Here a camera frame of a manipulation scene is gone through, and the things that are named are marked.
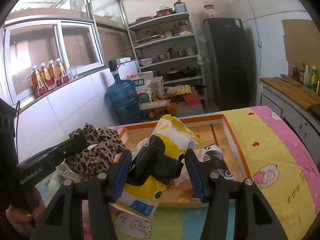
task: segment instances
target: leopard print fabric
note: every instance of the leopard print fabric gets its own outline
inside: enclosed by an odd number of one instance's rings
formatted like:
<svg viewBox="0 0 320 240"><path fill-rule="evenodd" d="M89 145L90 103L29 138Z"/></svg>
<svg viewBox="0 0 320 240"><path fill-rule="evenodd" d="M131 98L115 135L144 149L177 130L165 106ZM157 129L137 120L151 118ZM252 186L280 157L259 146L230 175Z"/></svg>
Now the leopard print fabric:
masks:
<svg viewBox="0 0 320 240"><path fill-rule="evenodd" d="M108 169L113 163L115 155L121 153L125 146L119 138L118 132L108 128L95 129L86 123L83 129L77 129L69 134L70 138L75 135L83 135L89 145L97 144L88 150L66 158L65 163L69 168L80 176L92 179L94 176Z"/></svg>

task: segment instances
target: silver bolt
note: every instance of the silver bolt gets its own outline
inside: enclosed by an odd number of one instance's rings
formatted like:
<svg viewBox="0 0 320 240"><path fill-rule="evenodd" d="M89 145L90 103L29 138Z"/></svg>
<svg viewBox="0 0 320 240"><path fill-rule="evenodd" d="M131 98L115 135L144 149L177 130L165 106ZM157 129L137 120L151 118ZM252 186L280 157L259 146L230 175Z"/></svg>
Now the silver bolt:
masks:
<svg viewBox="0 0 320 240"><path fill-rule="evenodd" d="M107 175L105 173L100 173L98 175L98 179L105 179L107 177Z"/></svg>
<svg viewBox="0 0 320 240"><path fill-rule="evenodd" d="M248 186L251 186L253 184L253 181L251 179L245 179L244 183L247 184Z"/></svg>
<svg viewBox="0 0 320 240"><path fill-rule="evenodd" d="M216 172L211 172L210 173L210 178L217 179L217 178L219 178L219 174L216 173Z"/></svg>
<svg viewBox="0 0 320 240"><path fill-rule="evenodd" d="M65 181L63 182L63 185L65 185L65 186L70 186L71 183L72 183L72 180L71 180L71 179L67 179L67 180L65 180Z"/></svg>

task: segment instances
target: blue water bottle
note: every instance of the blue water bottle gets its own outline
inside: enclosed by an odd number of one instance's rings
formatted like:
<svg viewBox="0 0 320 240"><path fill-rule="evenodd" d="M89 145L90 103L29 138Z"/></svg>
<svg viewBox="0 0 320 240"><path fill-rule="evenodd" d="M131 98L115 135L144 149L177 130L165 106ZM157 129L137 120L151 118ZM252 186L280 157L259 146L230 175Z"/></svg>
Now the blue water bottle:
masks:
<svg viewBox="0 0 320 240"><path fill-rule="evenodd" d="M142 120L144 112L140 110L139 96L131 80L121 80L116 61L108 62L115 82L105 93L105 103L111 103L112 111L118 117L120 124L136 123Z"/></svg>

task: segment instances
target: refrigerator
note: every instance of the refrigerator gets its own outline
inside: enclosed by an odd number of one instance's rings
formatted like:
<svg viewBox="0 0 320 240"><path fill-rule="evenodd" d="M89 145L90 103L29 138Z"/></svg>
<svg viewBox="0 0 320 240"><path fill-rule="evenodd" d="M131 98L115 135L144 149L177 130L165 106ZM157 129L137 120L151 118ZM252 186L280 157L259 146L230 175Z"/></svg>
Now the refrigerator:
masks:
<svg viewBox="0 0 320 240"><path fill-rule="evenodd" d="M214 100L220 110L248 107L252 66L241 19L208 18L203 31L213 79Z"/></svg>

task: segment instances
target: yellow and white snack bag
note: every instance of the yellow and white snack bag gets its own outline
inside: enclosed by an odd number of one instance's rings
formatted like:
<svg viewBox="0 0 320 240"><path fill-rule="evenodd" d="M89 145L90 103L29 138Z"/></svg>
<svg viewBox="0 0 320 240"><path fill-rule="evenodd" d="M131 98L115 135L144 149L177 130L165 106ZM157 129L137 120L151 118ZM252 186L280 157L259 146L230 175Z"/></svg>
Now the yellow and white snack bag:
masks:
<svg viewBox="0 0 320 240"><path fill-rule="evenodd" d="M193 145L200 146L201 144L202 140L185 127L178 118L170 115L162 116L147 143L134 158L128 173L127 183L124 186L121 197L115 203L115 206L118 209L152 221L153 214L168 184L159 181L159 177L157 175L153 173L153 176L150 174L150 171L148 171L148 167L156 166L155 160L157 160L157 157L154 158L154 156L159 156L160 153L167 155L174 159L171 161L180 165L179 162L184 158L187 148L192 148ZM152 150L146 154L143 151L143 148ZM144 158L144 161L146 159L152 159L150 163L147 162L148 166L143 170L138 166L138 164L135 164L139 163L138 161L142 158ZM162 174L161 168L162 166L160 166L160 169L157 166L156 169L160 174Z"/></svg>

